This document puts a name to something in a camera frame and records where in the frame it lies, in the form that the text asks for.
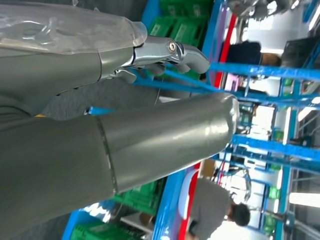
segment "gray shirt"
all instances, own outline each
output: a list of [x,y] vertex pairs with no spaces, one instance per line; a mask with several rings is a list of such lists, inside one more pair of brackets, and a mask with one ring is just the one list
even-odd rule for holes
[[223,223],[231,204],[229,192],[208,179],[197,181],[190,217],[196,224],[192,232],[207,240]]

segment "dark shirt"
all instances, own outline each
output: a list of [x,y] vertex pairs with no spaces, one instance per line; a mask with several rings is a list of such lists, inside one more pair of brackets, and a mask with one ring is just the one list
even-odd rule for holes
[[261,63],[261,45],[259,42],[244,41],[230,45],[227,63],[260,65]]

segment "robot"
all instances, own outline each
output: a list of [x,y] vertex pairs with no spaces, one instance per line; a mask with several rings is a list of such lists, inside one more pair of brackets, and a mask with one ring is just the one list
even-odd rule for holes
[[[126,18],[20,4],[0,6],[2,240],[192,166],[224,149],[235,131],[238,103],[221,92],[66,121],[34,117],[64,91],[115,77],[132,83],[136,76],[131,68],[158,72],[171,64],[205,73],[210,63],[192,46],[146,36],[143,27],[138,33]],[[66,32],[91,20],[97,21],[91,27],[101,28],[103,16],[125,25],[128,31],[119,31],[131,44],[122,38],[121,47],[115,41],[103,50],[63,52],[61,42],[51,48],[51,40],[78,37]],[[72,23],[72,29],[61,23]]]

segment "plastic wrap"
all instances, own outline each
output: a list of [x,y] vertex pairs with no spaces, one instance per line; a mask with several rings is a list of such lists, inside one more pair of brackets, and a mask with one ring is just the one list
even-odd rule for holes
[[141,22],[75,6],[0,4],[0,47],[59,54],[106,52],[143,44]]

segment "white panel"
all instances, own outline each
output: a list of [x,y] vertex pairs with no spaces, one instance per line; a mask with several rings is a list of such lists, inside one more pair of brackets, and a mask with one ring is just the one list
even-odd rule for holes
[[303,8],[297,7],[294,11],[287,11],[284,14],[275,15],[271,22],[264,20],[265,24],[260,24],[257,29],[257,23],[249,22],[248,35],[249,41],[260,42],[261,46],[268,49],[284,49],[286,42],[298,38],[306,38],[308,31],[303,19]]
[[275,77],[269,77],[263,80],[250,81],[250,88],[257,91],[266,91],[270,96],[278,96],[279,93],[280,80]]
[[260,213],[259,211],[251,211],[250,215],[249,226],[254,228],[259,228],[259,220],[260,220]]

